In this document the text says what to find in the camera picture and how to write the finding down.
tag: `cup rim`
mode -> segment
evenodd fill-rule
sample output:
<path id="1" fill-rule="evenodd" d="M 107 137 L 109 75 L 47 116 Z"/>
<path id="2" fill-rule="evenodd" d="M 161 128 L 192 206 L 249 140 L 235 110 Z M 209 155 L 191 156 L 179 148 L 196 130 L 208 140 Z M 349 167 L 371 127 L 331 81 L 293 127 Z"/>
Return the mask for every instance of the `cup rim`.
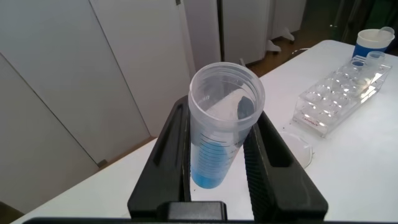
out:
<path id="1" fill-rule="evenodd" d="M 358 37 L 359 37 L 359 38 L 362 38 L 362 39 L 364 39 L 364 40 L 366 40 L 366 41 L 369 41 L 369 42 L 388 42 L 388 41 L 394 40 L 395 37 L 396 37 L 394 34 L 392 34 L 392 38 L 391 38 L 391 39 L 388 39 L 388 40 L 382 40 L 382 41 L 369 40 L 369 39 L 364 38 L 364 37 L 361 35 L 361 34 L 363 34 L 364 32 L 369 31 L 369 30 L 380 30 L 380 29 L 366 29 L 366 30 L 361 30 L 360 32 L 358 32 Z"/>
<path id="2" fill-rule="evenodd" d="M 250 77 L 252 77 L 252 78 L 254 79 L 255 82 L 258 82 L 258 84 L 259 84 L 259 89 L 258 89 L 258 91 L 259 91 L 259 96 L 260 96 L 260 98 L 262 98 L 263 100 L 262 100 L 262 102 L 260 102 L 260 107 L 259 107 L 253 114 L 251 114 L 250 116 L 247 116 L 247 117 L 245 117 L 245 118 L 243 118 L 243 119 L 233 120 L 233 121 L 227 120 L 227 119 L 220 119 L 220 118 L 217 118 L 217 117 L 215 117 L 215 116 L 212 116 L 212 115 L 208 114 L 206 111 L 204 111 L 204 110 L 198 105 L 198 103 L 196 102 L 196 100 L 193 98 L 193 95 L 192 95 L 192 83 L 193 83 L 193 82 L 195 81 L 195 79 L 197 78 L 197 74 L 199 74 L 199 73 L 201 73 L 201 72 L 203 72 L 203 71 L 205 71 L 205 70 L 208 70 L 208 69 L 210 69 L 210 68 L 218 67 L 218 66 L 220 66 L 220 65 L 227 65 L 227 66 L 232 66 L 232 67 L 238 67 L 238 68 L 241 69 L 242 71 L 246 72 Z M 238 65 L 238 64 L 236 64 L 236 63 L 231 63 L 231 62 L 216 62 L 216 63 L 211 63 L 211 64 L 209 64 L 209 65 L 206 65 L 206 66 L 204 66 L 203 68 L 199 69 L 199 71 L 196 72 L 196 74 L 193 76 L 193 78 L 192 78 L 192 80 L 191 80 L 191 83 L 190 83 L 190 85 L 189 85 L 188 97 L 192 100 L 192 103 L 195 105 L 195 108 L 196 108 L 196 109 L 198 109 L 198 110 L 199 110 L 202 114 L 204 114 L 205 116 L 207 116 L 207 117 L 209 117 L 209 118 L 211 118 L 211 119 L 213 119 L 213 120 L 215 120 L 215 121 L 220 121 L 220 122 L 223 122 L 223 123 L 224 123 L 224 122 L 225 122 L 225 123 L 242 123 L 242 122 L 248 121 L 248 120 L 250 120 L 250 119 L 253 119 L 253 118 L 259 116 L 259 115 L 264 111 L 264 101 L 265 101 L 266 94 L 265 94 L 264 87 L 263 87 L 263 85 L 262 85 L 260 79 L 258 78 L 258 76 L 257 76 L 256 74 L 254 74 L 254 73 L 253 73 L 250 69 L 248 69 L 247 67 Z"/>

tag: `paper cup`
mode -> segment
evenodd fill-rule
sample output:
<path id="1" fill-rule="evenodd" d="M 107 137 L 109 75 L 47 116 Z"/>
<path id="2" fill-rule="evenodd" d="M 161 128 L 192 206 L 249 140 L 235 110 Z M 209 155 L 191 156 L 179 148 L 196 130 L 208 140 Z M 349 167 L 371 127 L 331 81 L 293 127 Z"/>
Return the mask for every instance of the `paper cup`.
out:
<path id="1" fill-rule="evenodd" d="M 388 31 L 379 29 L 367 29 L 358 33 L 353 57 L 356 55 L 366 57 L 371 51 L 384 52 L 388 45 L 394 40 L 395 35 Z"/>

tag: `white cabinet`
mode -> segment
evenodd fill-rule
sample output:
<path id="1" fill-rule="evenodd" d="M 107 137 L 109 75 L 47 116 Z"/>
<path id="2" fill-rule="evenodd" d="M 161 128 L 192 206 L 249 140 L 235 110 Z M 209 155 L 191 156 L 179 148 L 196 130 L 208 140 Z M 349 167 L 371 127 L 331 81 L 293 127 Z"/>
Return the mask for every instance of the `white cabinet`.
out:
<path id="1" fill-rule="evenodd" d="M 270 0 L 223 0 L 224 59 L 251 63 L 264 58 Z"/>
<path id="2" fill-rule="evenodd" d="M 196 71 L 220 62 L 217 1 L 184 0 L 184 6 Z"/>
<path id="3" fill-rule="evenodd" d="M 95 162 L 149 137 L 89 1 L 1 1 L 0 40 L 0 52 Z"/>
<path id="4" fill-rule="evenodd" d="M 26 213 L 97 170 L 0 54 L 0 201 Z"/>
<path id="5" fill-rule="evenodd" d="M 307 0 L 272 0 L 275 4 L 272 19 L 272 34 L 270 39 L 280 37 L 284 29 L 295 32 L 300 29 Z"/>
<path id="6" fill-rule="evenodd" d="M 91 0 L 151 135 L 188 94 L 190 72 L 175 0 Z"/>

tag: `table surface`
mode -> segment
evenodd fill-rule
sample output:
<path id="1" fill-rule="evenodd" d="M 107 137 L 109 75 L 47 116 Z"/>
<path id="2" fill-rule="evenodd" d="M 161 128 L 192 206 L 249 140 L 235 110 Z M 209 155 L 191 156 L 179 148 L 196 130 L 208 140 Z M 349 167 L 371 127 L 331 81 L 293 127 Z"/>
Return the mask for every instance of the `table surface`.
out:
<path id="1" fill-rule="evenodd" d="M 398 222 L 398 57 L 380 92 L 326 138 L 291 123 L 297 96 L 350 59 L 353 46 L 325 40 L 260 78 L 264 111 L 278 130 L 301 135 L 313 146 L 305 169 L 329 203 L 326 220 Z M 15 221 L 33 217 L 129 217 L 127 200 L 156 140 L 89 177 Z M 230 220 L 253 219 L 243 150 L 215 189 L 191 180 L 192 200 L 221 200 Z"/>

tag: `measuring cup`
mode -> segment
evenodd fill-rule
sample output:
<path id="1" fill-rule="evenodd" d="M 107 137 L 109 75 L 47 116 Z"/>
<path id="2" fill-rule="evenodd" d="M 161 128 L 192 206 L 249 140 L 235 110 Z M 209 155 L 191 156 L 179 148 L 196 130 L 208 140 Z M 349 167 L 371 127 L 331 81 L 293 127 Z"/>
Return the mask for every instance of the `measuring cup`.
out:
<path id="1" fill-rule="evenodd" d="M 188 94 L 191 111 L 191 176 L 200 187 L 220 185 L 249 130 L 264 109 L 258 77 L 235 63 L 212 63 L 193 77 Z"/>

